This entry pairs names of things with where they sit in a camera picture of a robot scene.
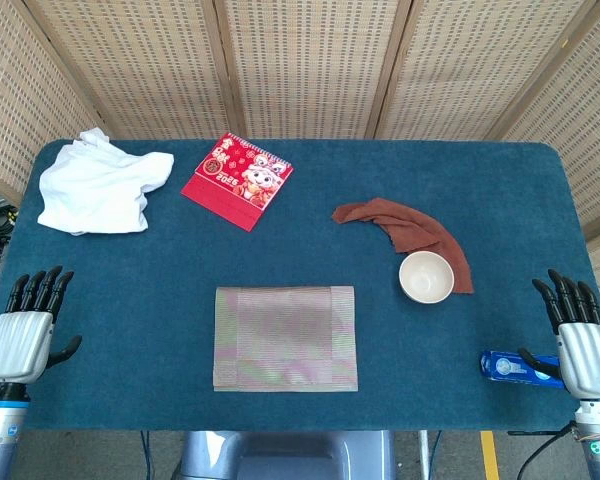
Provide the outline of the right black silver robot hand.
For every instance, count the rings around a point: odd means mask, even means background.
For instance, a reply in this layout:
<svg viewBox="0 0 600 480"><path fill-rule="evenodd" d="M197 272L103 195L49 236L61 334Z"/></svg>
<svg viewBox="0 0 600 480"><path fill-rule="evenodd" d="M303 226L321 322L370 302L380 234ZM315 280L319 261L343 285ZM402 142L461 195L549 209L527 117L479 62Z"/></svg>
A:
<svg viewBox="0 0 600 480"><path fill-rule="evenodd" d="M549 364L520 348L518 354L530 367L562 381L578 400L600 400L600 305L593 289L554 269L548 271L551 286L533 279L555 336L558 363Z"/></svg>

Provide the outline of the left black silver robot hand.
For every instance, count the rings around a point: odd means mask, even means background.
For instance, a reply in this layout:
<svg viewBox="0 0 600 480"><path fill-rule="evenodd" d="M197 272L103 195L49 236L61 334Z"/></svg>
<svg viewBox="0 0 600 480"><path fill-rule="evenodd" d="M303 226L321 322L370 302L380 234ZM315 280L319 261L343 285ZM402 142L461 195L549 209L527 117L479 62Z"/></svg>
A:
<svg viewBox="0 0 600 480"><path fill-rule="evenodd" d="M61 266L34 275L25 274L13 284L0 314L0 384L30 385L43 373L70 359L82 344L76 335L60 351L51 343L72 271Z"/></svg>

